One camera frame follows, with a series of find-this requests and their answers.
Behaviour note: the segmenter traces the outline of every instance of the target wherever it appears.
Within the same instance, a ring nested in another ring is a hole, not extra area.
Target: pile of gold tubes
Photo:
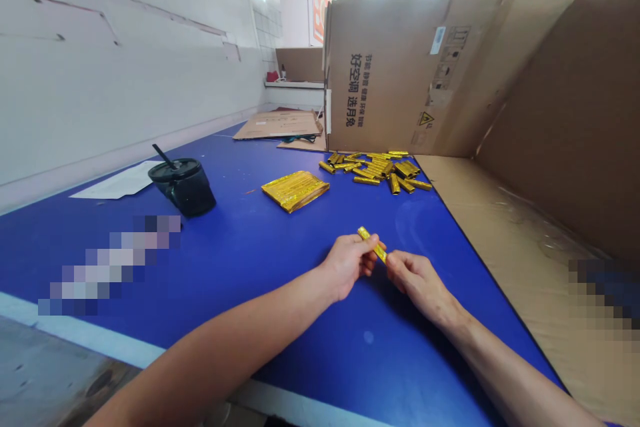
[[[320,162],[320,167],[331,175],[338,170],[353,172],[355,183],[380,185],[386,179],[393,195],[398,195],[400,189],[407,193],[413,193],[417,188],[431,190],[430,183],[416,180],[421,170],[406,157],[409,157],[409,152],[396,150],[387,153],[333,152],[327,161]]]

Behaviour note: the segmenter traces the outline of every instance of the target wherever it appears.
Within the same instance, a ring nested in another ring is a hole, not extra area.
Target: gold foil tube
[[[371,167],[369,167],[366,170],[363,170],[364,172],[367,172],[369,175],[373,175],[373,178],[377,178],[377,179],[382,179],[382,172],[381,171],[377,171],[375,169],[371,169]]]
[[[416,175],[417,175],[418,173],[420,173],[420,172],[421,172],[421,170],[420,170],[418,167],[416,167],[415,165],[413,165],[409,160],[405,160],[403,163],[404,163],[407,167],[409,167],[409,168],[413,169],[413,170],[415,171],[415,174],[416,174]]]
[[[406,180],[399,178],[398,183],[407,193],[415,192],[415,187],[411,185],[409,182],[407,182]]]
[[[404,176],[404,178],[412,178],[417,175],[415,170],[411,168],[411,165],[407,164],[406,161],[399,162],[399,163],[402,165],[402,170],[407,174]]]
[[[360,227],[358,229],[358,234],[362,237],[362,240],[366,240],[369,237],[371,237],[369,235],[369,232],[367,232],[367,229],[365,229],[364,227]],[[382,262],[387,265],[387,252],[385,252],[383,250],[383,248],[380,246],[380,244],[376,245],[375,248],[373,249],[373,251],[375,252],[375,254],[378,256],[378,258],[380,260],[382,260]]]
[[[433,185],[431,185],[430,183],[422,182],[414,179],[407,179],[407,183],[409,185],[413,185],[414,187],[422,190],[431,190],[433,188]]]
[[[400,175],[402,178],[411,177],[413,175],[413,171],[409,170],[409,168],[403,162],[395,164],[395,171],[398,172],[398,175]]]
[[[389,160],[386,153],[367,153],[366,156],[371,159]]]
[[[354,177],[353,181],[355,183],[366,183],[367,185],[380,185],[380,181],[378,179],[370,179],[366,177]]]
[[[400,193],[400,183],[398,182],[398,176],[395,173],[392,173],[389,176],[389,188],[393,195]]]
[[[346,167],[343,169],[345,172],[350,172],[355,168],[362,167],[362,163],[360,163],[360,162],[356,162],[356,163],[341,163],[341,165],[346,165]]]
[[[318,165],[320,165],[324,170],[328,171],[331,175],[333,175],[335,173],[335,168],[333,168],[328,163],[325,163],[325,162],[322,161]]]
[[[371,172],[378,178],[385,178],[385,174],[384,174],[385,169],[383,169],[382,167],[378,167],[378,166],[368,167],[366,171]]]
[[[383,171],[385,168],[387,168],[387,162],[385,162],[385,163],[372,163],[371,165],[369,165],[369,170]]]
[[[333,168],[335,168],[336,170],[340,170],[340,169],[346,169],[346,168],[350,167],[351,165],[353,165],[355,167],[355,163],[345,162],[345,163],[336,163],[333,166]]]
[[[353,170],[351,170],[353,173],[355,173],[356,175],[360,175],[361,177],[366,177],[366,178],[375,178],[375,175],[373,175],[371,172],[368,172],[366,170],[360,170],[358,168],[355,168]]]
[[[387,167],[382,171],[382,176],[384,178],[389,178],[389,175],[391,175],[391,172],[393,171],[395,167],[393,166],[393,164],[391,162],[389,162],[387,164]]]

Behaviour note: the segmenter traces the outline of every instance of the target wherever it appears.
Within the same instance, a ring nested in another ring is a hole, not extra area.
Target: blue tabletop
[[[169,152],[205,168],[217,207],[182,219],[179,248],[158,250],[97,315],[81,319],[168,348],[209,318],[315,267],[337,236],[359,226],[389,250],[431,259],[445,285],[491,331],[561,386],[506,297],[436,191],[391,195],[386,184],[353,183],[318,167],[324,153],[234,141],[239,126]],[[287,214],[260,187],[298,170],[330,190]],[[120,200],[74,199],[77,187],[0,217],[0,290],[30,302],[48,298],[62,266],[132,232],[137,216],[176,215],[154,187]],[[387,280],[378,264],[349,297],[331,306],[254,378],[396,426],[503,425],[447,339]]]

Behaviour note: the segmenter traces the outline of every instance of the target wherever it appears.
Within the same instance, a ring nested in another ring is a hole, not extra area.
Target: stack of gold foil
[[[262,191],[274,199],[288,214],[304,207],[327,190],[329,190],[329,184],[308,171],[298,171],[262,186]]]

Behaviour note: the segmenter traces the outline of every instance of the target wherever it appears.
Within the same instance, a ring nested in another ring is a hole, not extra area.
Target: white label
[[[431,45],[431,55],[437,55],[440,52],[440,45],[442,45],[442,40],[445,38],[445,30],[446,27],[438,27],[435,31],[435,38],[433,39],[433,44]]]

